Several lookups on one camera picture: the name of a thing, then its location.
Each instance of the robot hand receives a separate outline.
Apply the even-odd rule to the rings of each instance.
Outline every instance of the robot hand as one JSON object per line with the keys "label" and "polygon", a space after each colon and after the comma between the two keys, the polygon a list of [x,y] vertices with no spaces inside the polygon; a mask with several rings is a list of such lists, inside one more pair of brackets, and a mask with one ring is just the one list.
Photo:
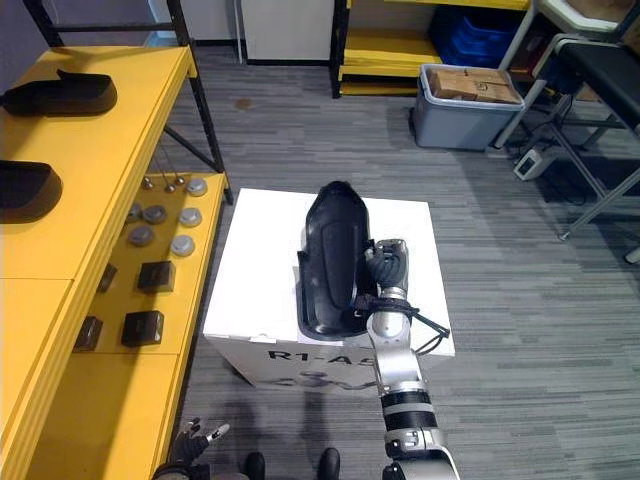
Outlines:
{"label": "robot hand", "polygon": [[202,455],[207,447],[229,431],[229,425],[224,424],[207,435],[197,435],[200,431],[200,419],[194,418],[184,430],[176,436],[171,450],[169,461],[160,465],[153,480],[183,478],[189,480],[209,480],[208,465],[193,465],[192,463]]}

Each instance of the white cardboard box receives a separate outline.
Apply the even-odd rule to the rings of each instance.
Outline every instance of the white cardboard box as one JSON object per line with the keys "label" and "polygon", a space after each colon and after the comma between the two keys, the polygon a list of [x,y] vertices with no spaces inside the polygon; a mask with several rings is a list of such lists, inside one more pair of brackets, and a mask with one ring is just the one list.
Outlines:
{"label": "white cardboard box", "polygon": [[[339,342],[298,328],[297,252],[316,195],[242,189],[222,254],[204,335],[256,387],[376,394],[366,334]],[[409,249],[408,300],[450,328],[429,207],[424,202],[364,198],[374,240],[402,238]],[[411,346],[435,332],[417,320]],[[426,356],[427,369],[455,355],[453,334]]]}

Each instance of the yellow shelf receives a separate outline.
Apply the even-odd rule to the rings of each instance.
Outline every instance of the yellow shelf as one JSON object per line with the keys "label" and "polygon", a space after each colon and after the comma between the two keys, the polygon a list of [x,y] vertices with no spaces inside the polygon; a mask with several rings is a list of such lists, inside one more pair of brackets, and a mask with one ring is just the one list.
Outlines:
{"label": "yellow shelf", "polygon": [[384,0],[388,3],[420,3],[425,5],[461,5],[466,7],[526,10],[529,0]]}
{"label": "yellow shelf", "polygon": [[415,95],[417,87],[394,83],[342,82],[342,95]]}
{"label": "yellow shelf", "polygon": [[380,77],[409,77],[420,75],[419,66],[399,67],[394,65],[341,65],[338,79],[343,75],[372,75]]}
{"label": "yellow shelf", "polygon": [[[147,247],[127,243],[123,228],[109,262],[118,269],[109,289],[96,293],[89,313],[103,321],[96,350],[71,355],[64,372],[27,478],[66,480],[150,478],[164,461],[178,406],[198,307],[209,265],[224,189],[222,174],[197,176],[208,185],[202,197],[184,189],[163,191],[160,175],[151,176],[152,190],[140,190],[143,207],[162,204],[167,220],[153,226],[155,240]],[[197,207],[200,225],[178,225],[182,208]],[[175,235],[188,234],[196,244],[188,257],[168,250]],[[170,260],[176,267],[173,292],[136,291],[140,264]],[[128,348],[120,345],[124,315],[131,311],[160,310],[164,314],[159,345]]]}
{"label": "yellow shelf", "polygon": [[177,355],[73,354],[27,479],[148,479]]}
{"label": "yellow shelf", "polygon": [[[136,201],[142,208],[161,204],[167,210],[167,220],[153,226],[155,240],[147,247],[131,245],[128,235],[134,228],[143,225],[136,222],[126,225],[118,237],[109,263],[118,269],[109,290],[97,293],[89,307],[89,315],[102,320],[102,332],[96,346],[100,353],[133,353],[136,350],[120,343],[122,325],[128,312],[159,310],[164,314],[162,343],[139,349],[143,353],[178,354],[183,349],[184,335],[190,325],[191,314],[197,310],[194,294],[200,288],[200,281],[206,272],[204,253],[208,253],[210,235],[218,216],[224,192],[224,175],[185,174],[187,181],[193,176],[205,178],[208,191],[202,197],[192,197],[178,188],[173,193],[164,192],[164,181],[159,175],[151,175],[154,188],[140,190]],[[183,208],[195,207],[204,218],[202,224],[194,228],[179,224],[178,216]],[[179,257],[169,251],[169,243],[175,235],[189,235],[196,244],[196,250],[188,257]],[[172,292],[145,294],[136,288],[140,265],[144,262],[169,260],[176,268],[175,284]]]}
{"label": "yellow shelf", "polygon": [[[65,47],[45,52],[20,83],[56,78],[58,68],[110,75],[118,102],[95,117],[0,112],[0,156],[46,162],[63,182],[59,203],[45,217],[0,227],[0,288],[20,292],[4,307],[3,340],[25,347],[3,351],[3,389],[10,378],[12,392],[8,401],[3,396],[0,437],[0,476],[7,480],[26,474],[123,219],[180,88],[195,72],[186,47]],[[54,291],[47,292],[49,285]],[[43,297],[48,306],[32,305]],[[17,340],[29,312],[42,315],[41,323]]]}
{"label": "yellow shelf", "polygon": [[[417,77],[423,63],[441,63],[424,32],[349,29],[347,33],[344,66],[361,67],[358,74]],[[367,67],[375,73],[367,73]]]}

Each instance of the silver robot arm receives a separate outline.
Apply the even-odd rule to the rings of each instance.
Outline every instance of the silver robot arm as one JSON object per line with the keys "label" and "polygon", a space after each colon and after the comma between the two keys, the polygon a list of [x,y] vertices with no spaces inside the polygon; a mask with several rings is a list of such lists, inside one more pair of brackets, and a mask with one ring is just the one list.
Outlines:
{"label": "silver robot arm", "polygon": [[[407,299],[409,254],[404,240],[382,240],[365,253],[369,270],[389,304]],[[367,331],[387,427],[385,450],[393,463],[383,480],[460,480],[445,434],[438,428],[426,382],[411,349],[411,322],[393,308],[375,311]]]}

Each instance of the person's foot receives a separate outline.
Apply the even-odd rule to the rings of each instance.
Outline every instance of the person's foot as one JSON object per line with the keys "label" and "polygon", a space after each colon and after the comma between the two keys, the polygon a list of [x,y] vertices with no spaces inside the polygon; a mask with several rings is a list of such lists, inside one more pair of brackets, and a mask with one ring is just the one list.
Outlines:
{"label": "person's foot", "polygon": [[318,480],[338,480],[339,477],[340,453],[335,448],[327,448],[318,464]]}
{"label": "person's foot", "polygon": [[249,480],[265,480],[265,462],[260,452],[252,452],[244,461],[243,472]]}

